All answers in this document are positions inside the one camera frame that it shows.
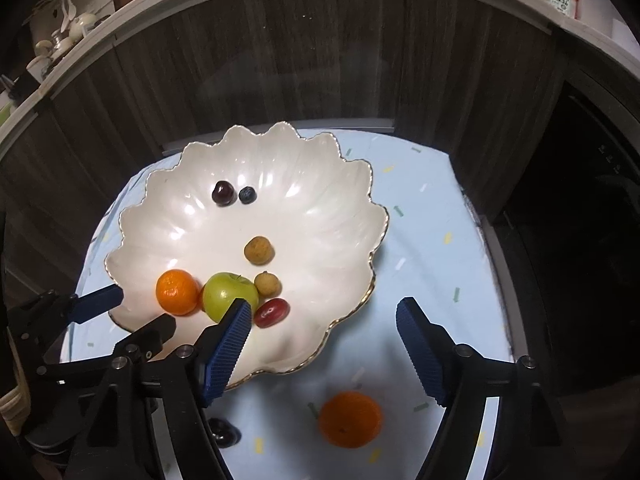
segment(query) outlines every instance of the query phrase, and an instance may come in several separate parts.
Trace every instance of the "orange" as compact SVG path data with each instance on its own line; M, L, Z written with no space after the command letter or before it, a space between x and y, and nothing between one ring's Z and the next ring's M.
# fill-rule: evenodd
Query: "orange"
M375 400L360 392L341 392L320 410L318 427L334 446L364 446L380 433L382 410Z
M196 308L199 295L198 283L186 270L168 270L156 283L156 300L174 316L184 316Z

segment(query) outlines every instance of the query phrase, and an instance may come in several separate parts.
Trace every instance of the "table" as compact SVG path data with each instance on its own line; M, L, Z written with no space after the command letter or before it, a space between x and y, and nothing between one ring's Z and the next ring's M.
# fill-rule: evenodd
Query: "table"
M302 130L312 137L322 130ZM396 331L398 301L413 296L455 342L485 357L513 361L505 318L479 225L468 208L449 157L381 134L335 130L347 159L368 160L372 199L385 205L389 229L376 253L375 291L359 313L338 325L308 367L286 376L261 374L226 392L207 415L227 418L242 440L222 451L236 480L413 480L444 410L428 397ZM172 155L132 177L105 214L89 246L76 293L111 283L104 258L120 244L118 215L142 200L151 170L171 168ZM63 359L110 354L127 333L107 314L72 326ZM315 414L342 390L360 390L380 403L385 423L368 445L339 449L316 430ZM167 479L180 479L162 414L154 425ZM489 399L468 478L480 480L494 434L497 399Z

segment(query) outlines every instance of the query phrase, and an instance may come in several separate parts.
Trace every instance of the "white scalloped bowl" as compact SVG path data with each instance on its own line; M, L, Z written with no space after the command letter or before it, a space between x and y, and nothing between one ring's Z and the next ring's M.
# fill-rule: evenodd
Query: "white scalloped bowl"
M217 206L211 192L219 180L236 190L252 186L257 199ZM184 269L200 283L217 272L253 280L268 270L280 278L290 314L269 328L252 327L228 387L260 372L302 368L331 328L373 291L372 258L388 213L371 201L371 184L369 163L344 160L330 133L303 139L277 123L261 135L233 126L215 146L192 142L174 168L149 174L143 201L120 215L122 244L105 268L124 290L124 301L111 318L133 331L162 314L155 288L167 269ZM242 252L257 235L275 248L273 260L259 267ZM176 322L160 356L193 344L214 324L201 310Z

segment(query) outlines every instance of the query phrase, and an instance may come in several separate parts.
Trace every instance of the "dark cherry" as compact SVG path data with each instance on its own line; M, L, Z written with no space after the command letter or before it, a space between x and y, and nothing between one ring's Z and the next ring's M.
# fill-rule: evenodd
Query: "dark cherry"
M250 204L256 199L255 189L251 186L243 187L238 193L238 198L243 204Z
M234 187L226 180L219 180L216 182L216 187L213 188L211 198L213 202L218 205L229 205L234 199Z
M281 322L287 317L291 307L282 298L273 298L265 301L262 306L255 311L254 323L260 328L267 328Z
M240 430L222 418L210 418L207 423L218 447L231 447L240 442Z

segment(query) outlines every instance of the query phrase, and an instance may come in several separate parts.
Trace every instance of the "screw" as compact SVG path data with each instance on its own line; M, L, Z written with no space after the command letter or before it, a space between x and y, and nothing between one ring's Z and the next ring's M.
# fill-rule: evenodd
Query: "screw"
M178 346L178 348L175 349L175 354L178 357L189 357L191 354L193 354L193 346L191 345L180 345Z
M454 350L460 357L471 357L474 354L474 349L465 344L455 345Z
M113 361L111 361L111 368L115 368L116 370L120 370L127 366L128 359L123 356L114 357Z
M522 365L525 368L535 368L536 367L536 361L533 357L528 356L528 355L523 355L520 358L520 362L522 363Z

